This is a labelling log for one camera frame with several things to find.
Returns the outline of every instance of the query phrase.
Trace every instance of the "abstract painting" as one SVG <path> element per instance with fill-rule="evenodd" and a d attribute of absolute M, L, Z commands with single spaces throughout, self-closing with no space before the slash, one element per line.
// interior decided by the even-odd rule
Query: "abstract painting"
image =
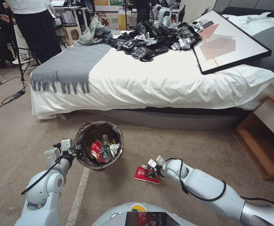
<path fill-rule="evenodd" d="M 197 18 L 203 31 L 194 51 L 202 74 L 209 74 L 268 57 L 271 50 L 253 39 L 215 11 Z"/>

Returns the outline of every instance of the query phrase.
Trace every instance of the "desk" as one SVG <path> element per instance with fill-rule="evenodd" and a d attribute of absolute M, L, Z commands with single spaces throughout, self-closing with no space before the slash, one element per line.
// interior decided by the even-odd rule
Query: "desk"
<path fill-rule="evenodd" d="M 85 11 L 89 11 L 89 8 L 87 8 L 87 7 L 81 8 L 81 11 L 83 11 L 83 18 L 84 18 L 85 27 L 86 27 L 86 30 L 87 30 L 89 26 L 88 26 L 88 23 L 87 23 L 87 18 L 86 18 Z"/>
<path fill-rule="evenodd" d="M 78 18 L 77 18 L 77 14 L 76 14 L 76 10 L 77 9 L 80 9 L 80 6 L 71 6 L 71 7 L 54 7 L 55 10 L 66 10 L 66 11 L 69 11 L 69 10 L 72 10 L 74 12 L 74 18 L 75 18 L 75 21 L 76 21 L 76 24 L 78 25 L 78 28 L 80 30 L 80 26 L 79 26 L 79 21 L 78 21 Z"/>

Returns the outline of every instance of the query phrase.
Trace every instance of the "white sneaker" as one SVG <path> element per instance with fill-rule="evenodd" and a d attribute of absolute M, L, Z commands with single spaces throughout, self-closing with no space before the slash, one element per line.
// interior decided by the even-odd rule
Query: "white sneaker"
<path fill-rule="evenodd" d="M 32 56 L 29 57 L 29 55 L 26 53 L 20 53 L 19 56 L 20 56 L 21 64 L 27 63 L 33 59 Z M 18 57 L 12 63 L 19 64 Z"/>
<path fill-rule="evenodd" d="M 25 63 L 24 65 L 22 65 L 22 70 L 30 70 L 30 69 L 34 69 L 34 68 L 37 68 L 37 64 L 36 64 L 36 61 L 35 60 L 32 60 L 28 63 Z"/>

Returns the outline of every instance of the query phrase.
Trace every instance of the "poster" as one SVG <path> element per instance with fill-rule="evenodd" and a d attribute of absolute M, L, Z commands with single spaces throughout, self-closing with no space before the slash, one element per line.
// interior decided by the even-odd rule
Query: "poster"
<path fill-rule="evenodd" d="M 110 0 L 110 5 L 118 5 L 118 0 Z"/>
<path fill-rule="evenodd" d="M 109 5 L 108 0 L 94 0 L 94 5 Z"/>
<path fill-rule="evenodd" d="M 271 55 L 271 50 L 243 32 L 214 10 L 200 16 L 202 40 L 194 51 L 202 74 L 234 67 Z"/>

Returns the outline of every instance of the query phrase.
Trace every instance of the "wooden nightstand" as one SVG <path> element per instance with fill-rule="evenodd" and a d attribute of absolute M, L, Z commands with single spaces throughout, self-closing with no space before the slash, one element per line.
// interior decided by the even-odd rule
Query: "wooden nightstand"
<path fill-rule="evenodd" d="M 274 180 L 274 95 L 268 96 L 235 129 L 264 180 Z"/>

